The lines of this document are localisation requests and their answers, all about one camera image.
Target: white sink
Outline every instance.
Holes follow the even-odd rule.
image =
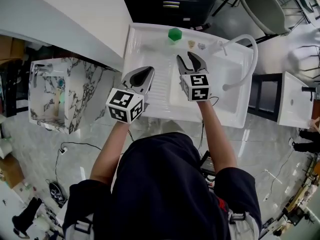
[[[279,125],[309,129],[314,102],[310,92],[302,92],[301,87],[308,86],[288,72],[282,74]]]
[[[148,93],[150,104],[142,114],[147,117],[201,122],[202,116],[195,102],[187,100],[179,85],[179,70],[176,56],[180,55],[188,68],[192,63],[187,56],[191,51],[206,61],[212,96],[219,97],[214,106],[217,116],[224,126],[244,127],[251,91],[251,77],[240,86],[224,91],[224,84],[239,82],[247,74],[253,58],[253,50],[233,43],[223,51],[209,55],[208,49],[201,50],[198,44],[208,47],[216,41],[226,43],[228,40],[190,29],[179,28],[182,39],[174,45],[168,42],[171,26],[133,23],[125,53],[122,77],[128,72],[152,66],[155,69],[154,80]],[[188,41],[195,46],[189,49]]]

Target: green cube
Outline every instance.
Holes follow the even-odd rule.
[[[171,28],[169,30],[168,37],[174,42],[178,41],[182,37],[182,31],[179,28],[176,28],[176,27]]]

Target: chair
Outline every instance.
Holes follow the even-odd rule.
[[[225,0],[212,16],[215,16],[227,2],[228,0]],[[277,0],[240,0],[240,2],[265,34],[256,39],[257,44],[279,35],[287,35],[292,31],[285,27],[285,14]]]

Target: marble cabinet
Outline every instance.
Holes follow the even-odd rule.
[[[29,121],[70,134],[103,117],[115,72],[73,58],[33,61],[29,77]]]

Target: black shirt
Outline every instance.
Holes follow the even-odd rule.
[[[249,212],[261,229],[255,179],[238,168],[215,178],[214,193],[200,173],[200,156],[185,134],[133,142],[111,186],[84,180],[70,187],[63,231],[94,213],[95,239],[229,239],[228,211]]]

